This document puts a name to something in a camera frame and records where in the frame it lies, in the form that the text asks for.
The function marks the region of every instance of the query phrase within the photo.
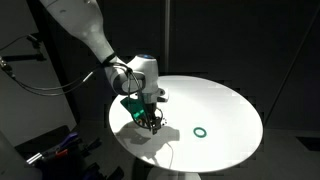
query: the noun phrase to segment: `green object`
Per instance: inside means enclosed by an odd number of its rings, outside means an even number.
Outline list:
[[[128,97],[122,99],[120,101],[123,107],[125,107],[129,113],[132,115],[134,120],[140,119],[140,117],[145,116],[145,112],[143,110],[143,104],[138,99],[130,98],[128,101]]]
[[[202,134],[202,135],[197,134],[197,131],[198,131],[198,130],[202,131],[203,134]],[[203,129],[202,127],[196,127],[196,128],[194,128],[194,129],[193,129],[193,133],[194,133],[194,135],[196,135],[198,138],[204,138],[204,137],[207,136],[207,131],[206,131],[205,129]]]

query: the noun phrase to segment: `black wall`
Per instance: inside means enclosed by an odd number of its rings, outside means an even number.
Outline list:
[[[117,54],[125,62],[136,54],[151,54],[163,71],[164,0],[98,2],[105,34]],[[169,71],[223,83],[247,97],[265,119],[319,3],[172,1]],[[83,43],[50,21],[70,80],[96,64]],[[317,18],[274,106],[268,128],[320,130],[319,24]],[[73,94],[81,119],[86,120],[103,120],[104,109],[115,95],[102,71]]]

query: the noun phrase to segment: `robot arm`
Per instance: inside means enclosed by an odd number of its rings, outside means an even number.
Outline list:
[[[103,31],[103,17],[96,0],[40,0],[54,19],[72,36],[83,41],[103,63],[114,53]],[[121,63],[118,57],[110,60],[110,63]],[[138,55],[126,66],[133,70],[139,84],[142,87],[143,101],[147,113],[155,118],[156,103],[165,102],[160,96],[165,94],[158,87],[157,61],[148,55]],[[106,76],[114,91],[120,95],[138,91],[135,80],[128,78],[124,69],[117,66],[105,68]]]

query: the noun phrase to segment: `green ring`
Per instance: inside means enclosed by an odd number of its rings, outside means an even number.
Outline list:
[[[204,134],[203,134],[203,135],[197,134],[197,133],[196,133],[197,130],[201,130],[202,132],[204,132]],[[204,138],[204,137],[207,136],[207,131],[204,130],[202,127],[196,127],[196,128],[194,128],[194,129],[193,129],[193,133],[194,133],[194,135],[196,135],[198,138]]]

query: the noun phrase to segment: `table surface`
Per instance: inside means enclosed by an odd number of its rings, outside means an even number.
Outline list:
[[[189,76],[162,76],[158,85],[169,92],[169,100],[157,104],[167,124],[156,135],[133,122],[120,103],[125,96],[112,103],[112,132],[134,156],[169,170],[213,172],[243,162],[258,148],[263,134],[260,116],[237,92]],[[196,127],[207,135],[195,136]]]

